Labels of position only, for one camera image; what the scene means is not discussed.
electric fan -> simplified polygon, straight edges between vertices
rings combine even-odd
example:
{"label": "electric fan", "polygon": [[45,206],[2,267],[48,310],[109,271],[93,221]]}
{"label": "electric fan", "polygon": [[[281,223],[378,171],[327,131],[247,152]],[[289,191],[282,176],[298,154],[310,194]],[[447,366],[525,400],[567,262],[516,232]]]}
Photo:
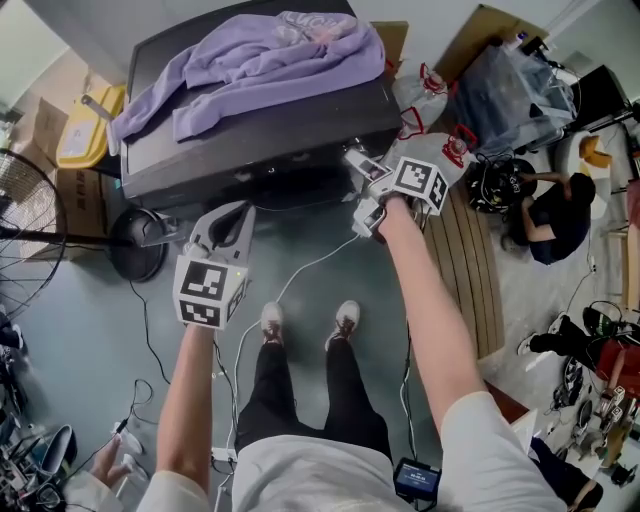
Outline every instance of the electric fan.
{"label": "electric fan", "polygon": [[109,237],[69,233],[65,205],[49,177],[21,155],[0,149],[0,302],[8,319],[49,284],[65,249],[74,245],[104,246],[123,278],[150,279],[167,250],[166,244],[141,246],[147,226],[157,220],[153,212],[132,208],[116,219]]}

concrete floor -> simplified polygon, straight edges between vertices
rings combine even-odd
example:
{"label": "concrete floor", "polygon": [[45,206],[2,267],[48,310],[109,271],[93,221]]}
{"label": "concrete floor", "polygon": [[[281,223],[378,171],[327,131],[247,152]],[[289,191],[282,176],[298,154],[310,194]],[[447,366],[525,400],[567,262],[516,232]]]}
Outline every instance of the concrete floor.
{"label": "concrete floor", "polygon": [[[608,140],[607,132],[603,136]],[[620,138],[618,135],[613,140],[612,147]],[[528,158],[536,162],[539,172],[548,168],[544,154]],[[618,165],[620,160],[616,160],[614,174],[624,183],[626,161]],[[594,223],[591,254],[598,271],[576,294],[571,309],[574,318],[594,298],[603,298],[611,286],[620,286],[611,277],[616,275],[619,254],[605,244],[602,230],[614,219],[622,218],[623,197],[617,196],[620,204],[614,202],[605,219]],[[248,296],[219,338],[223,362],[229,371],[240,336],[258,319],[262,305],[278,295],[297,268],[351,238],[352,210],[353,204],[329,204],[290,212],[259,212]],[[557,312],[566,309],[578,282],[587,273],[587,243],[566,261],[546,268],[535,262],[523,263],[499,250],[500,232],[497,220],[493,241],[501,273],[506,346],[483,361],[482,369],[492,383],[542,413],[559,384],[561,360],[551,356],[533,371],[525,372],[529,360],[517,357],[515,348],[531,332],[546,330]],[[171,248],[164,269],[155,279],[136,285],[137,291],[148,299],[151,343],[168,375],[184,332],[171,299],[177,251],[176,247]],[[362,306],[363,318],[354,347],[371,401],[389,425],[397,460],[409,453],[406,419],[399,400],[407,343],[404,307],[388,252],[376,242],[358,240],[313,270],[303,272],[282,300],[298,414],[312,426],[324,423],[328,399],[323,343],[332,329],[335,310],[346,299],[355,299]],[[138,413],[157,421],[167,385],[145,345],[142,304],[104,255],[92,254],[77,263],[61,264],[51,284],[18,323],[29,346],[25,387],[31,400],[31,417],[46,425],[70,423],[78,438],[78,460],[84,460],[102,445],[114,422],[126,416],[136,378],[147,379],[155,390],[152,403]],[[239,368],[240,406],[246,403],[251,390],[259,345],[260,336],[254,330],[246,340]],[[426,463],[438,465],[441,450],[415,371],[411,384],[419,456]],[[146,390],[141,388],[139,393],[139,399],[146,398]],[[213,444],[223,447],[230,422],[226,381],[216,379],[213,393]],[[568,422],[572,414],[570,410],[564,412],[563,421]],[[544,428],[557,419],[557,415],[541,414],[538,426]],[[129,425],[147,448],[141,462],[152,470],[156,427],[137,420]],[[568,428],[556,431],[556,444],[566,440]],[[214,478],[212,486],[218,482]]]}

power strip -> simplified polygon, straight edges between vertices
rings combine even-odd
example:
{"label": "power strip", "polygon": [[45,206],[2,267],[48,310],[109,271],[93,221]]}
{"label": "power strip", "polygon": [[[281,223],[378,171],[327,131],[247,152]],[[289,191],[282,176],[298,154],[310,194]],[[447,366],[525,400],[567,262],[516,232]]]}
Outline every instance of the power strip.
{"label": "power strip", "polygon": [[215,446],[212,446],[211,456],[214,460],[220,462],[229,462],[229,459],[233,462],[238,462],[238,456],[233,448],[229,448],[229,450],[227,450],[226,448],[216,448]]}

fan base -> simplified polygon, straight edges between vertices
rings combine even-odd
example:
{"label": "fan base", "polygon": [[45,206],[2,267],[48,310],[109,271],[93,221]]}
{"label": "fan base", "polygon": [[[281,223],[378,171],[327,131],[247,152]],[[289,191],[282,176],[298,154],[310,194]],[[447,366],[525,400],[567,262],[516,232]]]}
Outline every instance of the fan base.
{"label": "fan base", "polygon": [[129,247],[109,247],[109,258],[116,271],[127,281],[141,283],[153,278],[162,268],[167,256],[167,244],[142,247],[147,226],[159,220],[154,212],[130,208],[113,224],[112,239],[131,240]]}

lavender sweatshirt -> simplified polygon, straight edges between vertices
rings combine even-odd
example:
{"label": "lavender sweatshirt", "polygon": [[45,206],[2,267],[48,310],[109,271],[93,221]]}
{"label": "lavender sweatshirt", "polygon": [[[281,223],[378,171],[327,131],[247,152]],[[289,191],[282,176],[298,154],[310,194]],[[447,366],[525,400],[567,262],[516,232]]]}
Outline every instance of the lavender sweatshirt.
{"label": "lavender sweatshirt", "polygon": [[242,14],[176,55],[157,82],[111,123],[119,143],[140,131],[183,82],[224,82],[173,111],[173,135],[197,135],[220,118],[368,82],[384,70],[376,31],[347,14]]}

